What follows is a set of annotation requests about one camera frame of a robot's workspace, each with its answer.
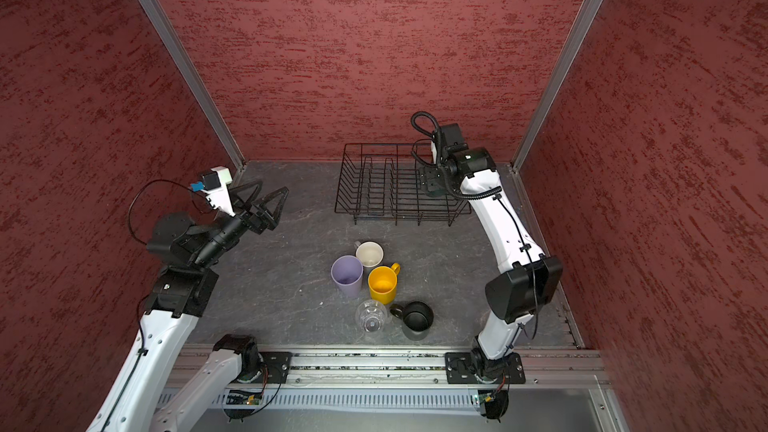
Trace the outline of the lilac plastic cup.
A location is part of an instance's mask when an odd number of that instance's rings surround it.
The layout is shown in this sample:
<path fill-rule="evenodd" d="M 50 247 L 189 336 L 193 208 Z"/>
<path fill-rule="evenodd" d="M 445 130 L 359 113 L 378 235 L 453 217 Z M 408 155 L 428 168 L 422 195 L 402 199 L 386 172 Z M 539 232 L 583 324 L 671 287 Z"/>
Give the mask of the lilac plastic cup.
<path fill-rule="evenodd" d="M 344 255 L 336 259 L 331 267 L 331 278 L 343 295 L 357 297 L 362 290 L 364 266 L 353 255 Z"/>

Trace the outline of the black mug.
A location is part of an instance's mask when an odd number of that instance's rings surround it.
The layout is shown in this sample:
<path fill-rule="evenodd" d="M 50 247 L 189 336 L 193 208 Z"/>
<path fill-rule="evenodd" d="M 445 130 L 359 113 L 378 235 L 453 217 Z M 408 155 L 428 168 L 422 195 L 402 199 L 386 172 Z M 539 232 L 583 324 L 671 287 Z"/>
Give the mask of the black mug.
<path fill-rule="evenodd" d="M 412 301 L 405 305 L 392 304 L 390 314 L 401 321 L 404 335 L 412 341 L 423 340 L 434 322 L 434 312 L 421 301 Z"/>

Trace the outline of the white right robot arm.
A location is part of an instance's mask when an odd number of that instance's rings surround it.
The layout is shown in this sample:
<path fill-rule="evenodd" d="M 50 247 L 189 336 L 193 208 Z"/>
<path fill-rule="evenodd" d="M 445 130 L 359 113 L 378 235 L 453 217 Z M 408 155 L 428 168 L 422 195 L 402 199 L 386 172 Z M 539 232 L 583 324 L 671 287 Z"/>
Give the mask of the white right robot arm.
<path fill-rule="evenodd" d="M 476 337 L 470 366 L 477 378 L 495 381 L 507 373 L 517 340 L 536 337 L 539 314 L 551 302 L 563 266 L 531 237 L 485 149 L 448 151 L 433 143 L 431 154 L 432 160 L 422 165 L 434 171 L 446 194 L 470 203 L 497 262 L 499 275 L 485 285 L 490 312 Z"/>

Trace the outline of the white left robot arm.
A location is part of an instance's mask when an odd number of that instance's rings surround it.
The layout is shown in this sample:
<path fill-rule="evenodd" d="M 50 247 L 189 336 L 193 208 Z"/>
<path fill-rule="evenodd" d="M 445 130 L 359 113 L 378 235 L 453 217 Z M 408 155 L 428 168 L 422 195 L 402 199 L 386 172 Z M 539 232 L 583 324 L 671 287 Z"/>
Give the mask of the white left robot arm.
<path fill-rule="evenodd" d="M 233 382 L 282 384 L 285 369 L 265 361 L 256 340 L 226 334 L 204 365 L 164 407 L 159 406 L 183 345 L 203 316 L 218 281 L 213 267 L 248 232 L 275 229 L 289 196 L 281 187 L 263 195 L 260 181 L 230 188 L 208 176 L 190 186 L 205 194 L 220 217 L 197 223 L 186 212 L 159 219 L 145 247 L 163 267 L 137 306 L 138 332 L 91 431 L 189 431 L 213 400 Z"/>

